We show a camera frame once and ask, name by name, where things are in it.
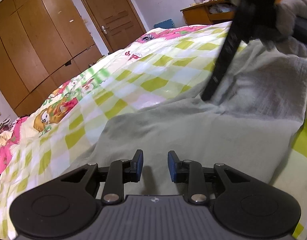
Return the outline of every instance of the white logo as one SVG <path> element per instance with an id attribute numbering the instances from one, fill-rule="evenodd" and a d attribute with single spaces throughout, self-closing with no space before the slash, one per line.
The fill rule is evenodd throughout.
<path id="1" fill-rule="evenodd" d="M 151 201 L 152 201 L 152 202 L 154 202 L 154 203 L 156 203 L 156 202 L 158 202 L 158 201 L 159 201 L 159 198 L 157 198 L 157 197 L 153 197 L 153 198 L 151 199 Z"/>

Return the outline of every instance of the door handle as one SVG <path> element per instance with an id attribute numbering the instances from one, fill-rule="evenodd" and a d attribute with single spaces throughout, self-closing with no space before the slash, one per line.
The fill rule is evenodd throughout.
<path id="1" fill-rule="evenodd" d="M 104 32 L 104 34 L 108 34 L 106 29 L 109 29 L 109 27 L 104 27 L 103 25 L 101 26 L 102 31 Z"/>

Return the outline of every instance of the door frame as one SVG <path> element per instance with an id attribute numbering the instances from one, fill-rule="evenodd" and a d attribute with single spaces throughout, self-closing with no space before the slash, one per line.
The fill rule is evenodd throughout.
<path id="1" fill-rule="evenodd" d="M 87 12 L 88 12 L 88 14 L 89 14 L 89 16 L 90 16 L 92 22 L 94 23 L 94 25 L 95 25 L 97 31 L 99 32 L 101 38 L 103 39 L 103 42 L 104 42 L 105 45 L 107 46 L 109 52 L 110 52 L 110 53 L 113 53 L 113 49 L 112 49 L 112 47 L 111 47 L 111 45 L 110 45 L 108 39 L 106 38 L 106 35 L 102 32 L 101 27 L 99 26 L 99 24 L 98 24 L 98 22 L 97 22 L 97 20 L 96 20 L 96 18 L 95 18 L 95 16 L 94 16 L 94 14 L 92 13 L 92 11 L 91 11 L 91 9 L 90 9 L 90 7 L 89 7 L 87 1 L 86 1 L 86 0 L 81 0 L 81 1 L 82 1 L 82 3 L 83 3 L 84 7 L 86 8 L 86 10 L 87 10 Z M 132 9 L 132 11 L 133 11 L 133 13 L 135 14 L 135 17 L 136 17 L 136 19 L 137 19 L 137 21 L 138 21 L 138 23 L 139 23 L 139 25 L 140 25 L 140 27 L 141 27 L 141 30 L 142 30 L 143 33 L 145 34 L 147 31 L 146 31 L 146 29 L 144 28 L 144 26 L 143 26 L 143 24 L 142 24 L 142 21 L 140 20 L 140 17 L 139 17 L 139 15 L 138 15 L 137 11 L 135 10 L 135 7 L 133 6 L 131 0 L 127 0 L 127 1 L 128 1 L 128 3 L 129 3 L 129 5 L 130 5 L 130 7 L 131 7 L 131 9 Z"/>

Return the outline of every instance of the circular cover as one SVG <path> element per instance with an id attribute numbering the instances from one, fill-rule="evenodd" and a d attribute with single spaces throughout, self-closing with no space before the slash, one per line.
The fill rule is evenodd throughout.
<path id="1" fill-rule="evenodd" d="M 10 218 L 19 234 L 44 239 L 68 237 L 94 218 L 96 201 L 82 187 L 70 182 L 50 185 L 36 187 L 13 201 Z"/>
<path id="2" fill-rule="evenodd" d="M 213 212 L 226 228 L 252 238 L 286 235 L 300 219 L 298 202 L 265 183 L 232 184 L 215 200 Z"/>

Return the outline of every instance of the wooden desk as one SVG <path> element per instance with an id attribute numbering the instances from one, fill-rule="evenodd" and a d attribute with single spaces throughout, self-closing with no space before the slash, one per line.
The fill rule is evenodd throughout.
<path id="1" fill-rule="evenodd" d="M 230 2 L 226 0 L 217 0 L 217 1 L 210 1 L 194 5 L 182 9 L 180 11 L 184 15 L 185 22 L 188 25 L 193 25 L 193 24 L 212 25 L 221 22 L 231 21 L 235 15 L 235 12 L 214 13 L 214 14 L 211 14 L 209 12 L 209 8 L 212 5 L 222 4 L 222 3 L 230 4 Z"/>

